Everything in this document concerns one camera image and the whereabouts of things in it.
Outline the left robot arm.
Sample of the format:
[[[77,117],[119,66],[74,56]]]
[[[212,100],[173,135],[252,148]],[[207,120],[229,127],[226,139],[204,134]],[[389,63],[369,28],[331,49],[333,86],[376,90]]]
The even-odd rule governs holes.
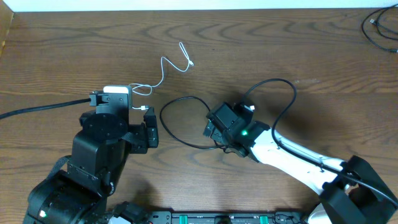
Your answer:
[[[107,223],[107,199],[128,156],[159,145],[152,107],[145,107],[141,124],[130,124],[130,94],[94,91],[88,101],[94,110],[80,116],[71,155],[61,157],[31,191],[24,223]]]

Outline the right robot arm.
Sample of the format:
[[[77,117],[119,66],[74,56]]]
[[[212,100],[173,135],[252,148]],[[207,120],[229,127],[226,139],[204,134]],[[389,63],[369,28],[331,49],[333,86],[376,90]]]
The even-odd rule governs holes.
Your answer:
[[[222,103],[209,110],[204,135],[312,189],[320,203],[306,223],[387,223],[395,214],[397,197],[363,158],[344,161],[313,152],[253,120],[253,113],[244,103]]]

